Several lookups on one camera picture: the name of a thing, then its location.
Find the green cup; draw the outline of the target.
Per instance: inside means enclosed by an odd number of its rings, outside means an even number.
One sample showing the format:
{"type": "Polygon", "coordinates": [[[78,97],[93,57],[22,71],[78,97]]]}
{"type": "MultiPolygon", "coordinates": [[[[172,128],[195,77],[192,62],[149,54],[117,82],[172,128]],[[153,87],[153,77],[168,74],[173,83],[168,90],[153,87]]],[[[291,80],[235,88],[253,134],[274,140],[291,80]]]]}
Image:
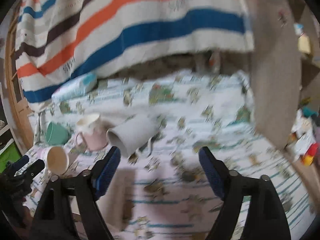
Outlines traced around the green cup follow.
{"type": "Polygon", "coordinates": [[[49,145],[64,145],[69,140],[69,133],[60,124],[50,122],[46,131],[46,142],[49,145]]]}

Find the white pink text mug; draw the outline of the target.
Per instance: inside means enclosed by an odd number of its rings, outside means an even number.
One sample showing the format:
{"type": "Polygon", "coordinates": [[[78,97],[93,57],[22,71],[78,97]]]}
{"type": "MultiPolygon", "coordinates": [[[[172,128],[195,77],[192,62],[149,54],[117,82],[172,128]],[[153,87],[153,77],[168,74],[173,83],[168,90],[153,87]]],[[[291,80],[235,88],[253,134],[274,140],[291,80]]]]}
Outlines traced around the white pink text mug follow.
{"type": "Polygon", "coordinates": [[[60,146],[42,148],[37,153],[37,157],[44,161],[45,172],[58,176],[62,176],[67,172],[77,156],[76,153],[66,151],[60,146]]]}

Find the red yellow toy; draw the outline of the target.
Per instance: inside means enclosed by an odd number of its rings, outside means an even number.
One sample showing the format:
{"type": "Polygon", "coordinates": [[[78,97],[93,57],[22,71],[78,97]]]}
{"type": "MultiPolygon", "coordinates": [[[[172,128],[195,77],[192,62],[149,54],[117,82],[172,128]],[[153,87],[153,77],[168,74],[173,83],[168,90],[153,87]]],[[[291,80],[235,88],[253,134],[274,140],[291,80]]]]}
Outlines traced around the red yellow toy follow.
{"type": "Polygon", "coordinates": [[[317,142],[310,145],[310,147],[302,157],[303,165],[310,166],[313,163],[314,158],[317,155],[318,149],[319,149],[319,144],[317,142]]]}

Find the pink and cream mug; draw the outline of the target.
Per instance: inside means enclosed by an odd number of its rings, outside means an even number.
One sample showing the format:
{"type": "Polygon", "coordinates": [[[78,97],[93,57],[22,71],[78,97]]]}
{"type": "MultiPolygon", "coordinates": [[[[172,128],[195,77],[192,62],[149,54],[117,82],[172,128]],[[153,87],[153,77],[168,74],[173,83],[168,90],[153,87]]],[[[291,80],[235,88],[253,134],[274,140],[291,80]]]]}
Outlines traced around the pink and cream mug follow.
{"type": "Polygon", "coordinates": [[[98,151],[108,145],[107,130],[102,123],[99,113],[84,115],[76,123],[75,145],[85,150],[98,151]]]}

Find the wet wipes pack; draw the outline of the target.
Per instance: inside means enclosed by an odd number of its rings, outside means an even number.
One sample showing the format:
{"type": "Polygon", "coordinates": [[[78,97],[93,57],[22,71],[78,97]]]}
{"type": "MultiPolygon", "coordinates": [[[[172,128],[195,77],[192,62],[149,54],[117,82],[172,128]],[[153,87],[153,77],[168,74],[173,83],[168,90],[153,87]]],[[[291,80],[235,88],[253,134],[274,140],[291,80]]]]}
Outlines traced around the wet wipes pack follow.
{"type": "Polygon", "coordinates": [[[52,102],[59,103],[73,98],[85,96],[93,90],[97,84],[97,76],[94,73],[87,73],[72,79],[62,85],[52,94],[52,102]]]}

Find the grey white mug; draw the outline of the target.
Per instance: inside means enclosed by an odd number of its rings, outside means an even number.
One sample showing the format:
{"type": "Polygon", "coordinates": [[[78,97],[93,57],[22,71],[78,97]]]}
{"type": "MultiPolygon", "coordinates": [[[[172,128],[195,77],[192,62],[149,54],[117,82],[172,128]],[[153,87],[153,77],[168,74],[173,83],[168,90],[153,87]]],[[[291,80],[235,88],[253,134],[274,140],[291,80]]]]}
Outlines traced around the grey white mug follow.
{"type": "Polygon", "coordinates": [[[120,150],[123,158],[129,158],[132,154],[140,156],[140,150],[146,145],[145,156],[152,153],[152,139],[159,133],[157,121],[146,115],[136,115],[124,123],[110,128],[107,131],[107,138],[112,146],[120,150]]]}

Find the cat print bed sheet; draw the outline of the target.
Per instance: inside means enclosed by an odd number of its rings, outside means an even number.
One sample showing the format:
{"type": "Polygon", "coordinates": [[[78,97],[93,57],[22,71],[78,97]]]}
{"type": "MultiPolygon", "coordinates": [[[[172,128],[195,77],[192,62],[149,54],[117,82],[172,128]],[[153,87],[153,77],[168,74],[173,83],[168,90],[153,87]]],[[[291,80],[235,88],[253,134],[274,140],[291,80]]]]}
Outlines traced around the cat print bed sheet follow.
{"type": "Polygon", "coordinates": [[[43,111],[38,141],[28,156],[35,161],[46,155],[44,134],[56,122],[72,133],[63,146],[70,157],[66,176],[92,168],[108,148],[87,150],[76,123],[99,113],[108,127],[125,124],[116,134],[122,143],[138,135],[133,155],[122,157],[107,195],[99,200],[115,239],[204,239],[222,207],[199,163],[197,153],[204,146],[243,176],[268,175],[291,237],[299,239],[316,216],[309,194],[290,163],[256,132],[253,109],[242,71],[231,76],[182,71],[145,82],[112,79],[104,88],[43,111]]]}

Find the striped Paris blanket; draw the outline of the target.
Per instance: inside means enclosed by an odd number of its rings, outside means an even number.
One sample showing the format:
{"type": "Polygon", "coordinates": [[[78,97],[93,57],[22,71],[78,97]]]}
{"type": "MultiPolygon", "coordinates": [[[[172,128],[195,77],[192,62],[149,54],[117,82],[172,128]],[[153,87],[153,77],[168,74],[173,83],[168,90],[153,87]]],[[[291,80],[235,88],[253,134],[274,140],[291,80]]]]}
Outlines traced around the striped Paris blanket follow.
{"type": "Polygon", "coordinates": [[[253,49],[245,0],[22,0],[15,64],[39,112],[89,72],[108,77],[163,56],[253,49]]]}

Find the yellow box on shelf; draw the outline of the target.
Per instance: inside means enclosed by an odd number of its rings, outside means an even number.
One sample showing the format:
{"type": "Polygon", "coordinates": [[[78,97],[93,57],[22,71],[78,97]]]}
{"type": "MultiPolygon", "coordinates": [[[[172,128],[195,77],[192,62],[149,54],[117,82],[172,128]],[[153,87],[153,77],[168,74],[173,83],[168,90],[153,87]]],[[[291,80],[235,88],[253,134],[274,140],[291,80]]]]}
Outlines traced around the yellow box on shelf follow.
{"type": "Polygon", "coordinates": [[[305,33],[302,33],[298,38],[298,50],[307,55],[311,54],[310,38],[305,33]]]}

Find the wooden shelf unit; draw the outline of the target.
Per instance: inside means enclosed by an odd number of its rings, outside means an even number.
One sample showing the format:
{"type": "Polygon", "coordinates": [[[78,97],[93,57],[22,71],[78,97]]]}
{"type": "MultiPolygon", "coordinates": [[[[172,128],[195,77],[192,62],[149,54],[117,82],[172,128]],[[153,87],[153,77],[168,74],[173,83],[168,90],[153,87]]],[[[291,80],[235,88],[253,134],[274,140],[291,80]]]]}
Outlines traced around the wooden shelf unit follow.
{"type": "Polygon", "coordinates": [[[304,0],[290,0],[296,23],[303,25],[310,40],[311,53],[301,53],[302,79],[300,99],[308,100],[307,106],[319,112],[319,22],[304,0]]]}

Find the wooden window frame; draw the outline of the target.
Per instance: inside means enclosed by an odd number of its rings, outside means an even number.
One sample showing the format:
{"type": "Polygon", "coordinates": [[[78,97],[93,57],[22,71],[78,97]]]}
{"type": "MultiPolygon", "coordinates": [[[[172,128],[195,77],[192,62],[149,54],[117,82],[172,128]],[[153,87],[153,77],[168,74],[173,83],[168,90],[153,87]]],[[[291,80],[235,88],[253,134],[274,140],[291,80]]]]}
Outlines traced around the wooden window frame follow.
{"type": "Polygon", "coordinates": [[[17,75],[15,60],[15,40],[18,21],[18,7],[10,10],[9,29],[5,45],[5,79],[9,92],[9,103],[15,122],[14,133],[24,154],[33,146],[33,130],[28,115],[31,109],[24,97],[17,75]]]}

